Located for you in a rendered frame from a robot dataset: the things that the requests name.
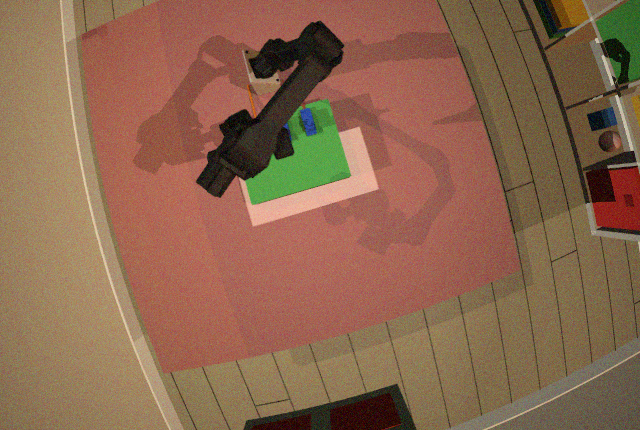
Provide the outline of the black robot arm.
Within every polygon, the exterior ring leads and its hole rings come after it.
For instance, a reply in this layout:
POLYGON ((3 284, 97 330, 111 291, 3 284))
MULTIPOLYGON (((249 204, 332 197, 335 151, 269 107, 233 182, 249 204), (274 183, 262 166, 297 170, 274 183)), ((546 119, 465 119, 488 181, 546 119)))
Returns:
POLYGON ((316 85, 342 62, 343 47, 322 21, 308 24, 292 41, 266 41, 260 54, 248 60, 257 79, 271 78, 294 61, 298 66, 255 118, 242 109, 219 125, 224 138, 196 183, 221 198, 236 175, 245 181, 266 169, 278 134, 316 85))

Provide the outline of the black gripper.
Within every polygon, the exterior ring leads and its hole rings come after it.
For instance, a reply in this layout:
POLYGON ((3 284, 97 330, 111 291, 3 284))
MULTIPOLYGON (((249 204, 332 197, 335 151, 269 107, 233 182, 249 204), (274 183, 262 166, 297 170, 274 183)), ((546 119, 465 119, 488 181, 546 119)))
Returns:
MULTIPOLYGON (((210 151, 207 154, 208 162, 211 160, 211 156, 214 154, 214 151, 210 151)), ((288 134, 288 129, 283 127, 280 133, 278 134, 278 143, 277 149, 274 152, 274 157, 276 160, 282 159, 288 156, 292 156, 294 154, 294 149, 288 134)))

